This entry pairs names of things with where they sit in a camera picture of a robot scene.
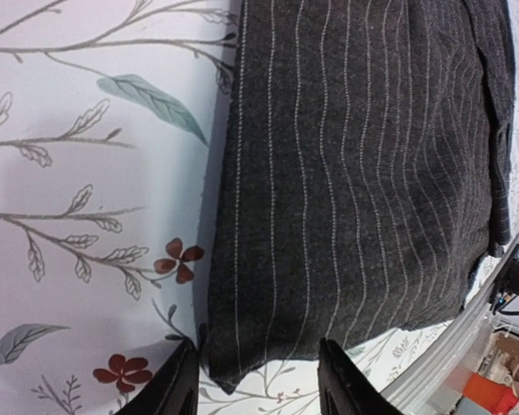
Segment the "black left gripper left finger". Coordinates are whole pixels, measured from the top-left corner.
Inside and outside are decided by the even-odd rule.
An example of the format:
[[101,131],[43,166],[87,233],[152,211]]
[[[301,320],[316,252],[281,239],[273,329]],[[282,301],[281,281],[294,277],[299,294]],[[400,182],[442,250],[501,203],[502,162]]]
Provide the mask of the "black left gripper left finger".
[[196,415],[199,359],[194,343],[180,342],[148,384],[115,415]]

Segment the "black pinstriped long sleeve shirt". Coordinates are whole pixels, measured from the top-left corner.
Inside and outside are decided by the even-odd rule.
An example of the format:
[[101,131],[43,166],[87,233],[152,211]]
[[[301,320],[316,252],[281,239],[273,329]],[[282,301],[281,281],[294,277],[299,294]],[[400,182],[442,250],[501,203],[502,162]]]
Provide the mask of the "black pinstriped long sleeve shirt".
[[504,1],[245,1],[208,287],[210,378],[455,318],[509,242]]

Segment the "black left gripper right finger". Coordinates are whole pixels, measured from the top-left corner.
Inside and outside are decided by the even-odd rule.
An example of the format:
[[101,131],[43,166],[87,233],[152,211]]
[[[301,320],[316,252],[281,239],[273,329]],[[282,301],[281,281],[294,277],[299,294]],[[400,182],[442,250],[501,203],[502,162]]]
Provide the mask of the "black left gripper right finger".
[[318,390],[323,415],[402,415],[338,343],[326,338],[319,342]]

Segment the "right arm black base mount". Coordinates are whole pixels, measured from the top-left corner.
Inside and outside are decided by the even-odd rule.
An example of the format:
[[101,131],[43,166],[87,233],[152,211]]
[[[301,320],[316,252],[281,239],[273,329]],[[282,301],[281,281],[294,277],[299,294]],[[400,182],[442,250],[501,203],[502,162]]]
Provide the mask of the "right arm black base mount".
[[519,310],[506,310],[507,296],[519,297],[519,246],[506,259],[505,265],[498,272],[490,294],[493,315],[519,316]]

